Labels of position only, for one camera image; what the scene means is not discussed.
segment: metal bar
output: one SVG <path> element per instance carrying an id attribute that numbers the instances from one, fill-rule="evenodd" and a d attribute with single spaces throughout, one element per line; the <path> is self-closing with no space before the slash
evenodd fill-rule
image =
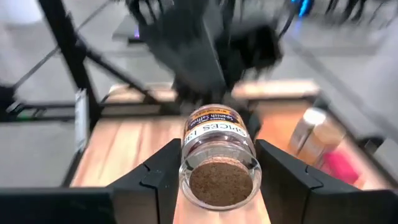
<path id="1" fill-rule="evenodd" d="M 161 105 L 153 103 L 100 103 L 101 118 L 145 118 L 150 116 L 177 116 L 180 113 L 170 111 L 174 102 L 164 102 Z M 17 107 L 10 115 L 0 119 L 0 123 L 28 123 L 48 121 L 73 121 L 75 119 L 74 103 L 29 104 Z"/>
<path id="2" fill-rule="evenodd" d="M 91 21 L 95 16 L 97 16 L 106 6 L 111 4 L 111 1 L 105 1 L 99 8 L 97 8 L 93 13 L 91 13 L 78 27 L 77 30 L 80 30 L 83 26 L 85 26 L 89 21 Z M 59 50 L 59 47 L 56 46 L 52 49 L 44 58 L 42 58 L 35 66 L 33 66 L 22 78 L 20 78 L 15 84 L 14 88 L 19 88 L 28 78 L 30 78 L 39 68 L 41 68 L 45 62 L 47 62 L 50 58 L 52 58 Z"/>
<path id="3" fill-rule="evenodd" d="M 88 95 L 90 129 L 93 129 L 100 118 L 100 107 L 96 100 L 90 78 L 83 64 L 85 52 L 76 46 L 78 38 L 75 28 L 61 0 L 39 0 L 53 36 L 61 49 L 70 75 L 75 81 L 77 90 L 86 90 Z"/>
<path id="4" fill-rule="evenodd" d="M 69 164 L 69 168 L 67 170 L 67 173 L 65 174 L 61 187 L 70 187 L 70 184 L 73 181 L 73 178 L 75 177 L 75 173 L 77 171 L 77 168 L 79 167 L 79 163 L 81 161 L 81 158 L 83 157 L 84 152 L 77 151 L 75 155 L 72 158 L 71 163 Z"/>
<path id="5" fill-rule="evenodd" d="M 118 78 L 119 80 L 127 83 L 129 87 L 135 88 L 136 90 L 140 91 L 147 100 L 155 103 L 158 102 L 150 93 L 149 91 L 139 83 L 138 80 L 134 80 L 133 78 L 129 77 L 128 75 L 124 74 L 123 72 L 119 71 L 114 65 L 106 61 L 102 55 L 92 51 L 91 49 L 87 48 L 85 45 L 82 45 L 85 48 L 87 57 L 97 63 L 99 66 L 103 67 L 105 70 L 110 72 L 113 76 Z"/>

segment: person's leg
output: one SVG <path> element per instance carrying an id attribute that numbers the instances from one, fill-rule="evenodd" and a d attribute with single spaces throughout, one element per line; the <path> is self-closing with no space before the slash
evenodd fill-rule
<path id="1" fill-rule="evenodd" d="M 345 22 L 349 18 L 349 16 L 353 12 L 355 5 L 358 3 L 358 1 L 359 0 L 348 0 L 346 9 L 344 10 L 342 18 L 341 18 L 341 22 Z"/>
<path id="2" fill-rule="evenodd" d="M 359 9 L 356 12 L 355 16 L 353 17 L 353 21 L 358 21 L 361 18 L 362 13 L 365 9 L 365 3 L 366 3 L 366 0 L 359 0 Z"/>
<path id="3" fill-rule="evenodd" d="M 325 14 L 329 14 L 335 11 L 336 6 L 337 6 L 338 0 L 330 0 L 328 8 L 326 9 Z"/>

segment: wooden table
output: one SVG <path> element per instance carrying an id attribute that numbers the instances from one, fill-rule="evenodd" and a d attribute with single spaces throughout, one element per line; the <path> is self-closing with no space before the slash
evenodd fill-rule
<path id="1" fill-rule="evenodd" d="M 154 87 L 160 100 L 171 100 L 175 93 L 169 86 Z M 318 87 L 309 81 L 273 81 L 245 83 L 234 89 L 237 98 L 302 98 L 317 95 Z M 127 91 L 123 86 L 113 88 L 109 101 L 139 101 L 140 94 Z M 305 100 L 290 102 L 267 101 L 259 103 L 262 116 L 259 139 L 265 139 L 290 153 L 288 142 L 293 130 L 311 104 Z M 83 155 L 72 187 L 105 186 L 153 155 L 173 138 L 182 136 L 185 118 L 101 120 L 95 127 L 88 148 Z M 361 169 L 361 186 L 365 189 L 388 188 L 384 179 L 372 167 L 361 151 L 349 139 L 342 143 L 349 159 Z M 174 223 L 270 223 L 261 193 L 242 208 L 231 212 L 209 212 L 192 205 L 181 192 L 178 193 Z"/>

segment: pink object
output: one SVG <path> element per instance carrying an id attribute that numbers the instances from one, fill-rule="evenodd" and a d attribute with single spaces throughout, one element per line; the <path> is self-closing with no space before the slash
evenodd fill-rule
<path id="1" fill-rule="evenodd" d="M 321 170 L 347 184 L 354 184 L 359 178 L 346 156 L 338 151 L 324 153 Z"/>

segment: black metal frame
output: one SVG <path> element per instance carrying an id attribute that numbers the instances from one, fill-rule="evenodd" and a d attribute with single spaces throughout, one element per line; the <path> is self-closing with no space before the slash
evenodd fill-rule
<path id="1" fill-rule="evenodd" d="M 157 105 L 156 111 L 160 114 L 178 114 L 178 107 L 174 103 L 163 103 L 156 100 L 144 85 L 139 81 L 129 77 L 112 63 L 105 60 L 102 55 L 96 53 L 87 46 L 83 39 L 76 33 L 72 24 L 72 18 L 63 6 L 61 0 L 39 0 L 47 22 L 53 32 L 53 36 L 63 54 L 68 66 L 71 77 L 77 90 L 85 90 L 88 99 L 88 115 L 90 118 L 90 131 L 100 117 L 120 118 L 125 116 L 137 116 L 139 114 L 112 114 L 103 113 L 107 109 L 115 107 L 136 107 L 139 105 Z M 129 88 L 133 88 L 144 95 L 143 103 L 100 103 L 94 93 L 90 77 L 84 66 L 84 60 L 88 58 L 100 67 L 108 71 L 118 80 L 127 83 Z M 9 111 L 10 116 L 0 119 L 0 122 L 19 122 L 19 121 L 69 121 L 75 118 L 75 102 L 73 103 L 42 103 L 42 104 L 19 104 Z"/>
<path id="2" fill-rule="evenodd" d="M 39 0 L 40 5 L 47 18 L 53 35 L 58 42 L 58 46 L 64 56 L 65 62 L 70 71 L 70 75 L 76 85 L 78 91 L 84 90 L 87 97 L 87 115 L 90 120 L 89 135 L 100 118 L 127 118 L 138 116 L 163 116 L 163 115 L 179 115 L 179 107 L 175 102 L 159 102 L 153 97 L 144 85 L 134 80 L 123 72 L 119 71 L 115 66 L 106 61 L 102 56 L 89 48 L 82 38 L 76 33 L 70 15 L 68 15 L 63 6 L 62 0 Z M 94 94 L 93 87 L 90 82 L 89 75 L 84 66 L 84 60 L 88 58 L 100 67 L 103 67 L 112 76 L 116 77 L 129 88 L 134 88 L 144 95 L 142 103 L 105 103 L 99 102 Z M 344 121 L 341 121 L 329 108 L 328 100 L 321 95 L 304 95 L 297 98 L 253 98 L 247 99 L 249 102 L 260 101 L 308 101 L 314 106 L 320 107 L 327 111 L 347 130 L 351 139 L 355 139 L 354 135 L 346 127 Z M 55 103 L 48 102 L 42 104 L 19 104 L 9 111 L 6 118 L 0 119 L 6 123 L 25 123 L 34 121 L 73 121 L 76 118 L 76 103 Z M 395 180 L 383 166 L 373 158 L 372 154 L 364 151 L 369 160 L 379 169 L 380 173 L 394 187 L 398 186 Z M 70 168 L 62 182 L 62 187 L 68 187 L 73 180 L 73 176 L 77 170 L 80 159 L 84 154 L 84 148 L 76 151 L 76 154 L 70 164 Z"/>

